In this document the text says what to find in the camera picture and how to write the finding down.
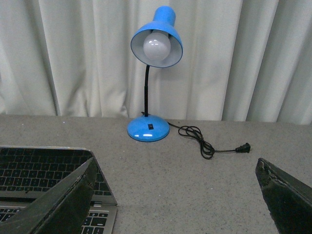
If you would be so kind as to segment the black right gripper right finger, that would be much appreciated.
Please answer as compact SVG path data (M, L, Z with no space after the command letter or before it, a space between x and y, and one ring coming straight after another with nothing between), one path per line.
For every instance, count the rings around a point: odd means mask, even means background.
M255 174L263 199L280 234L312 232L312 188L259 158Z

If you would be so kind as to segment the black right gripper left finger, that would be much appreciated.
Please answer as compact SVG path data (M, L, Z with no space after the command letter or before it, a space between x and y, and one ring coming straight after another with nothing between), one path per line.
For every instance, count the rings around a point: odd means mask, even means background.
M91 158L7 221L2 234L79 234L93 196L97 164Z

